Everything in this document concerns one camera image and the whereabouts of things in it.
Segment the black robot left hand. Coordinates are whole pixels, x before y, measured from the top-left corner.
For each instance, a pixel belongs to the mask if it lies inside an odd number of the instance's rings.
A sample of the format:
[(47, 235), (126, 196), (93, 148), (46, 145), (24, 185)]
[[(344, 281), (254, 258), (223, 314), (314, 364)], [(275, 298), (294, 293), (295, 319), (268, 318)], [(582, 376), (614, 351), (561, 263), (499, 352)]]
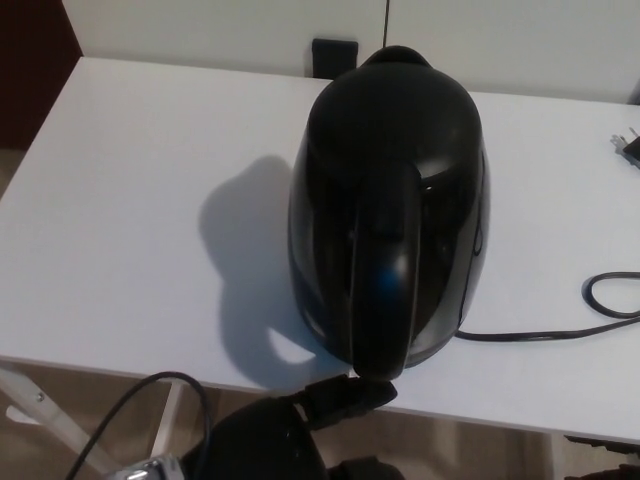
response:
[(267, 397), (215, 425), (181, 458), (187, 479), (401, 479), (375, 456), (325, 465), (311, 433), (363, 416), (397, 395), (390, 382), (340, 375)]

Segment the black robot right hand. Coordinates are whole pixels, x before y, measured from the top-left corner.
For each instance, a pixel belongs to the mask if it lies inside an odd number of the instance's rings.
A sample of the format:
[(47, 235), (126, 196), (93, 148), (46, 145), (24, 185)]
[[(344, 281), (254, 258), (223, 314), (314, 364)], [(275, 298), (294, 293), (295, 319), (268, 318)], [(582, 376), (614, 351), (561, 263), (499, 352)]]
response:
[[(631, 455), (639, 459), (639, 446), (630, 443), (598, 440), (585, 437), (566, 436), (566, 439), (572, 443), (589, 445), (594, 448), (605, 448), (609, 452)], [(639, 480), (638, 464), (620, 464), (616, 469), (603, 470), (599, 472), (589, 473), (583, 476), (568, 476), (568, 479), (580, 480)]]

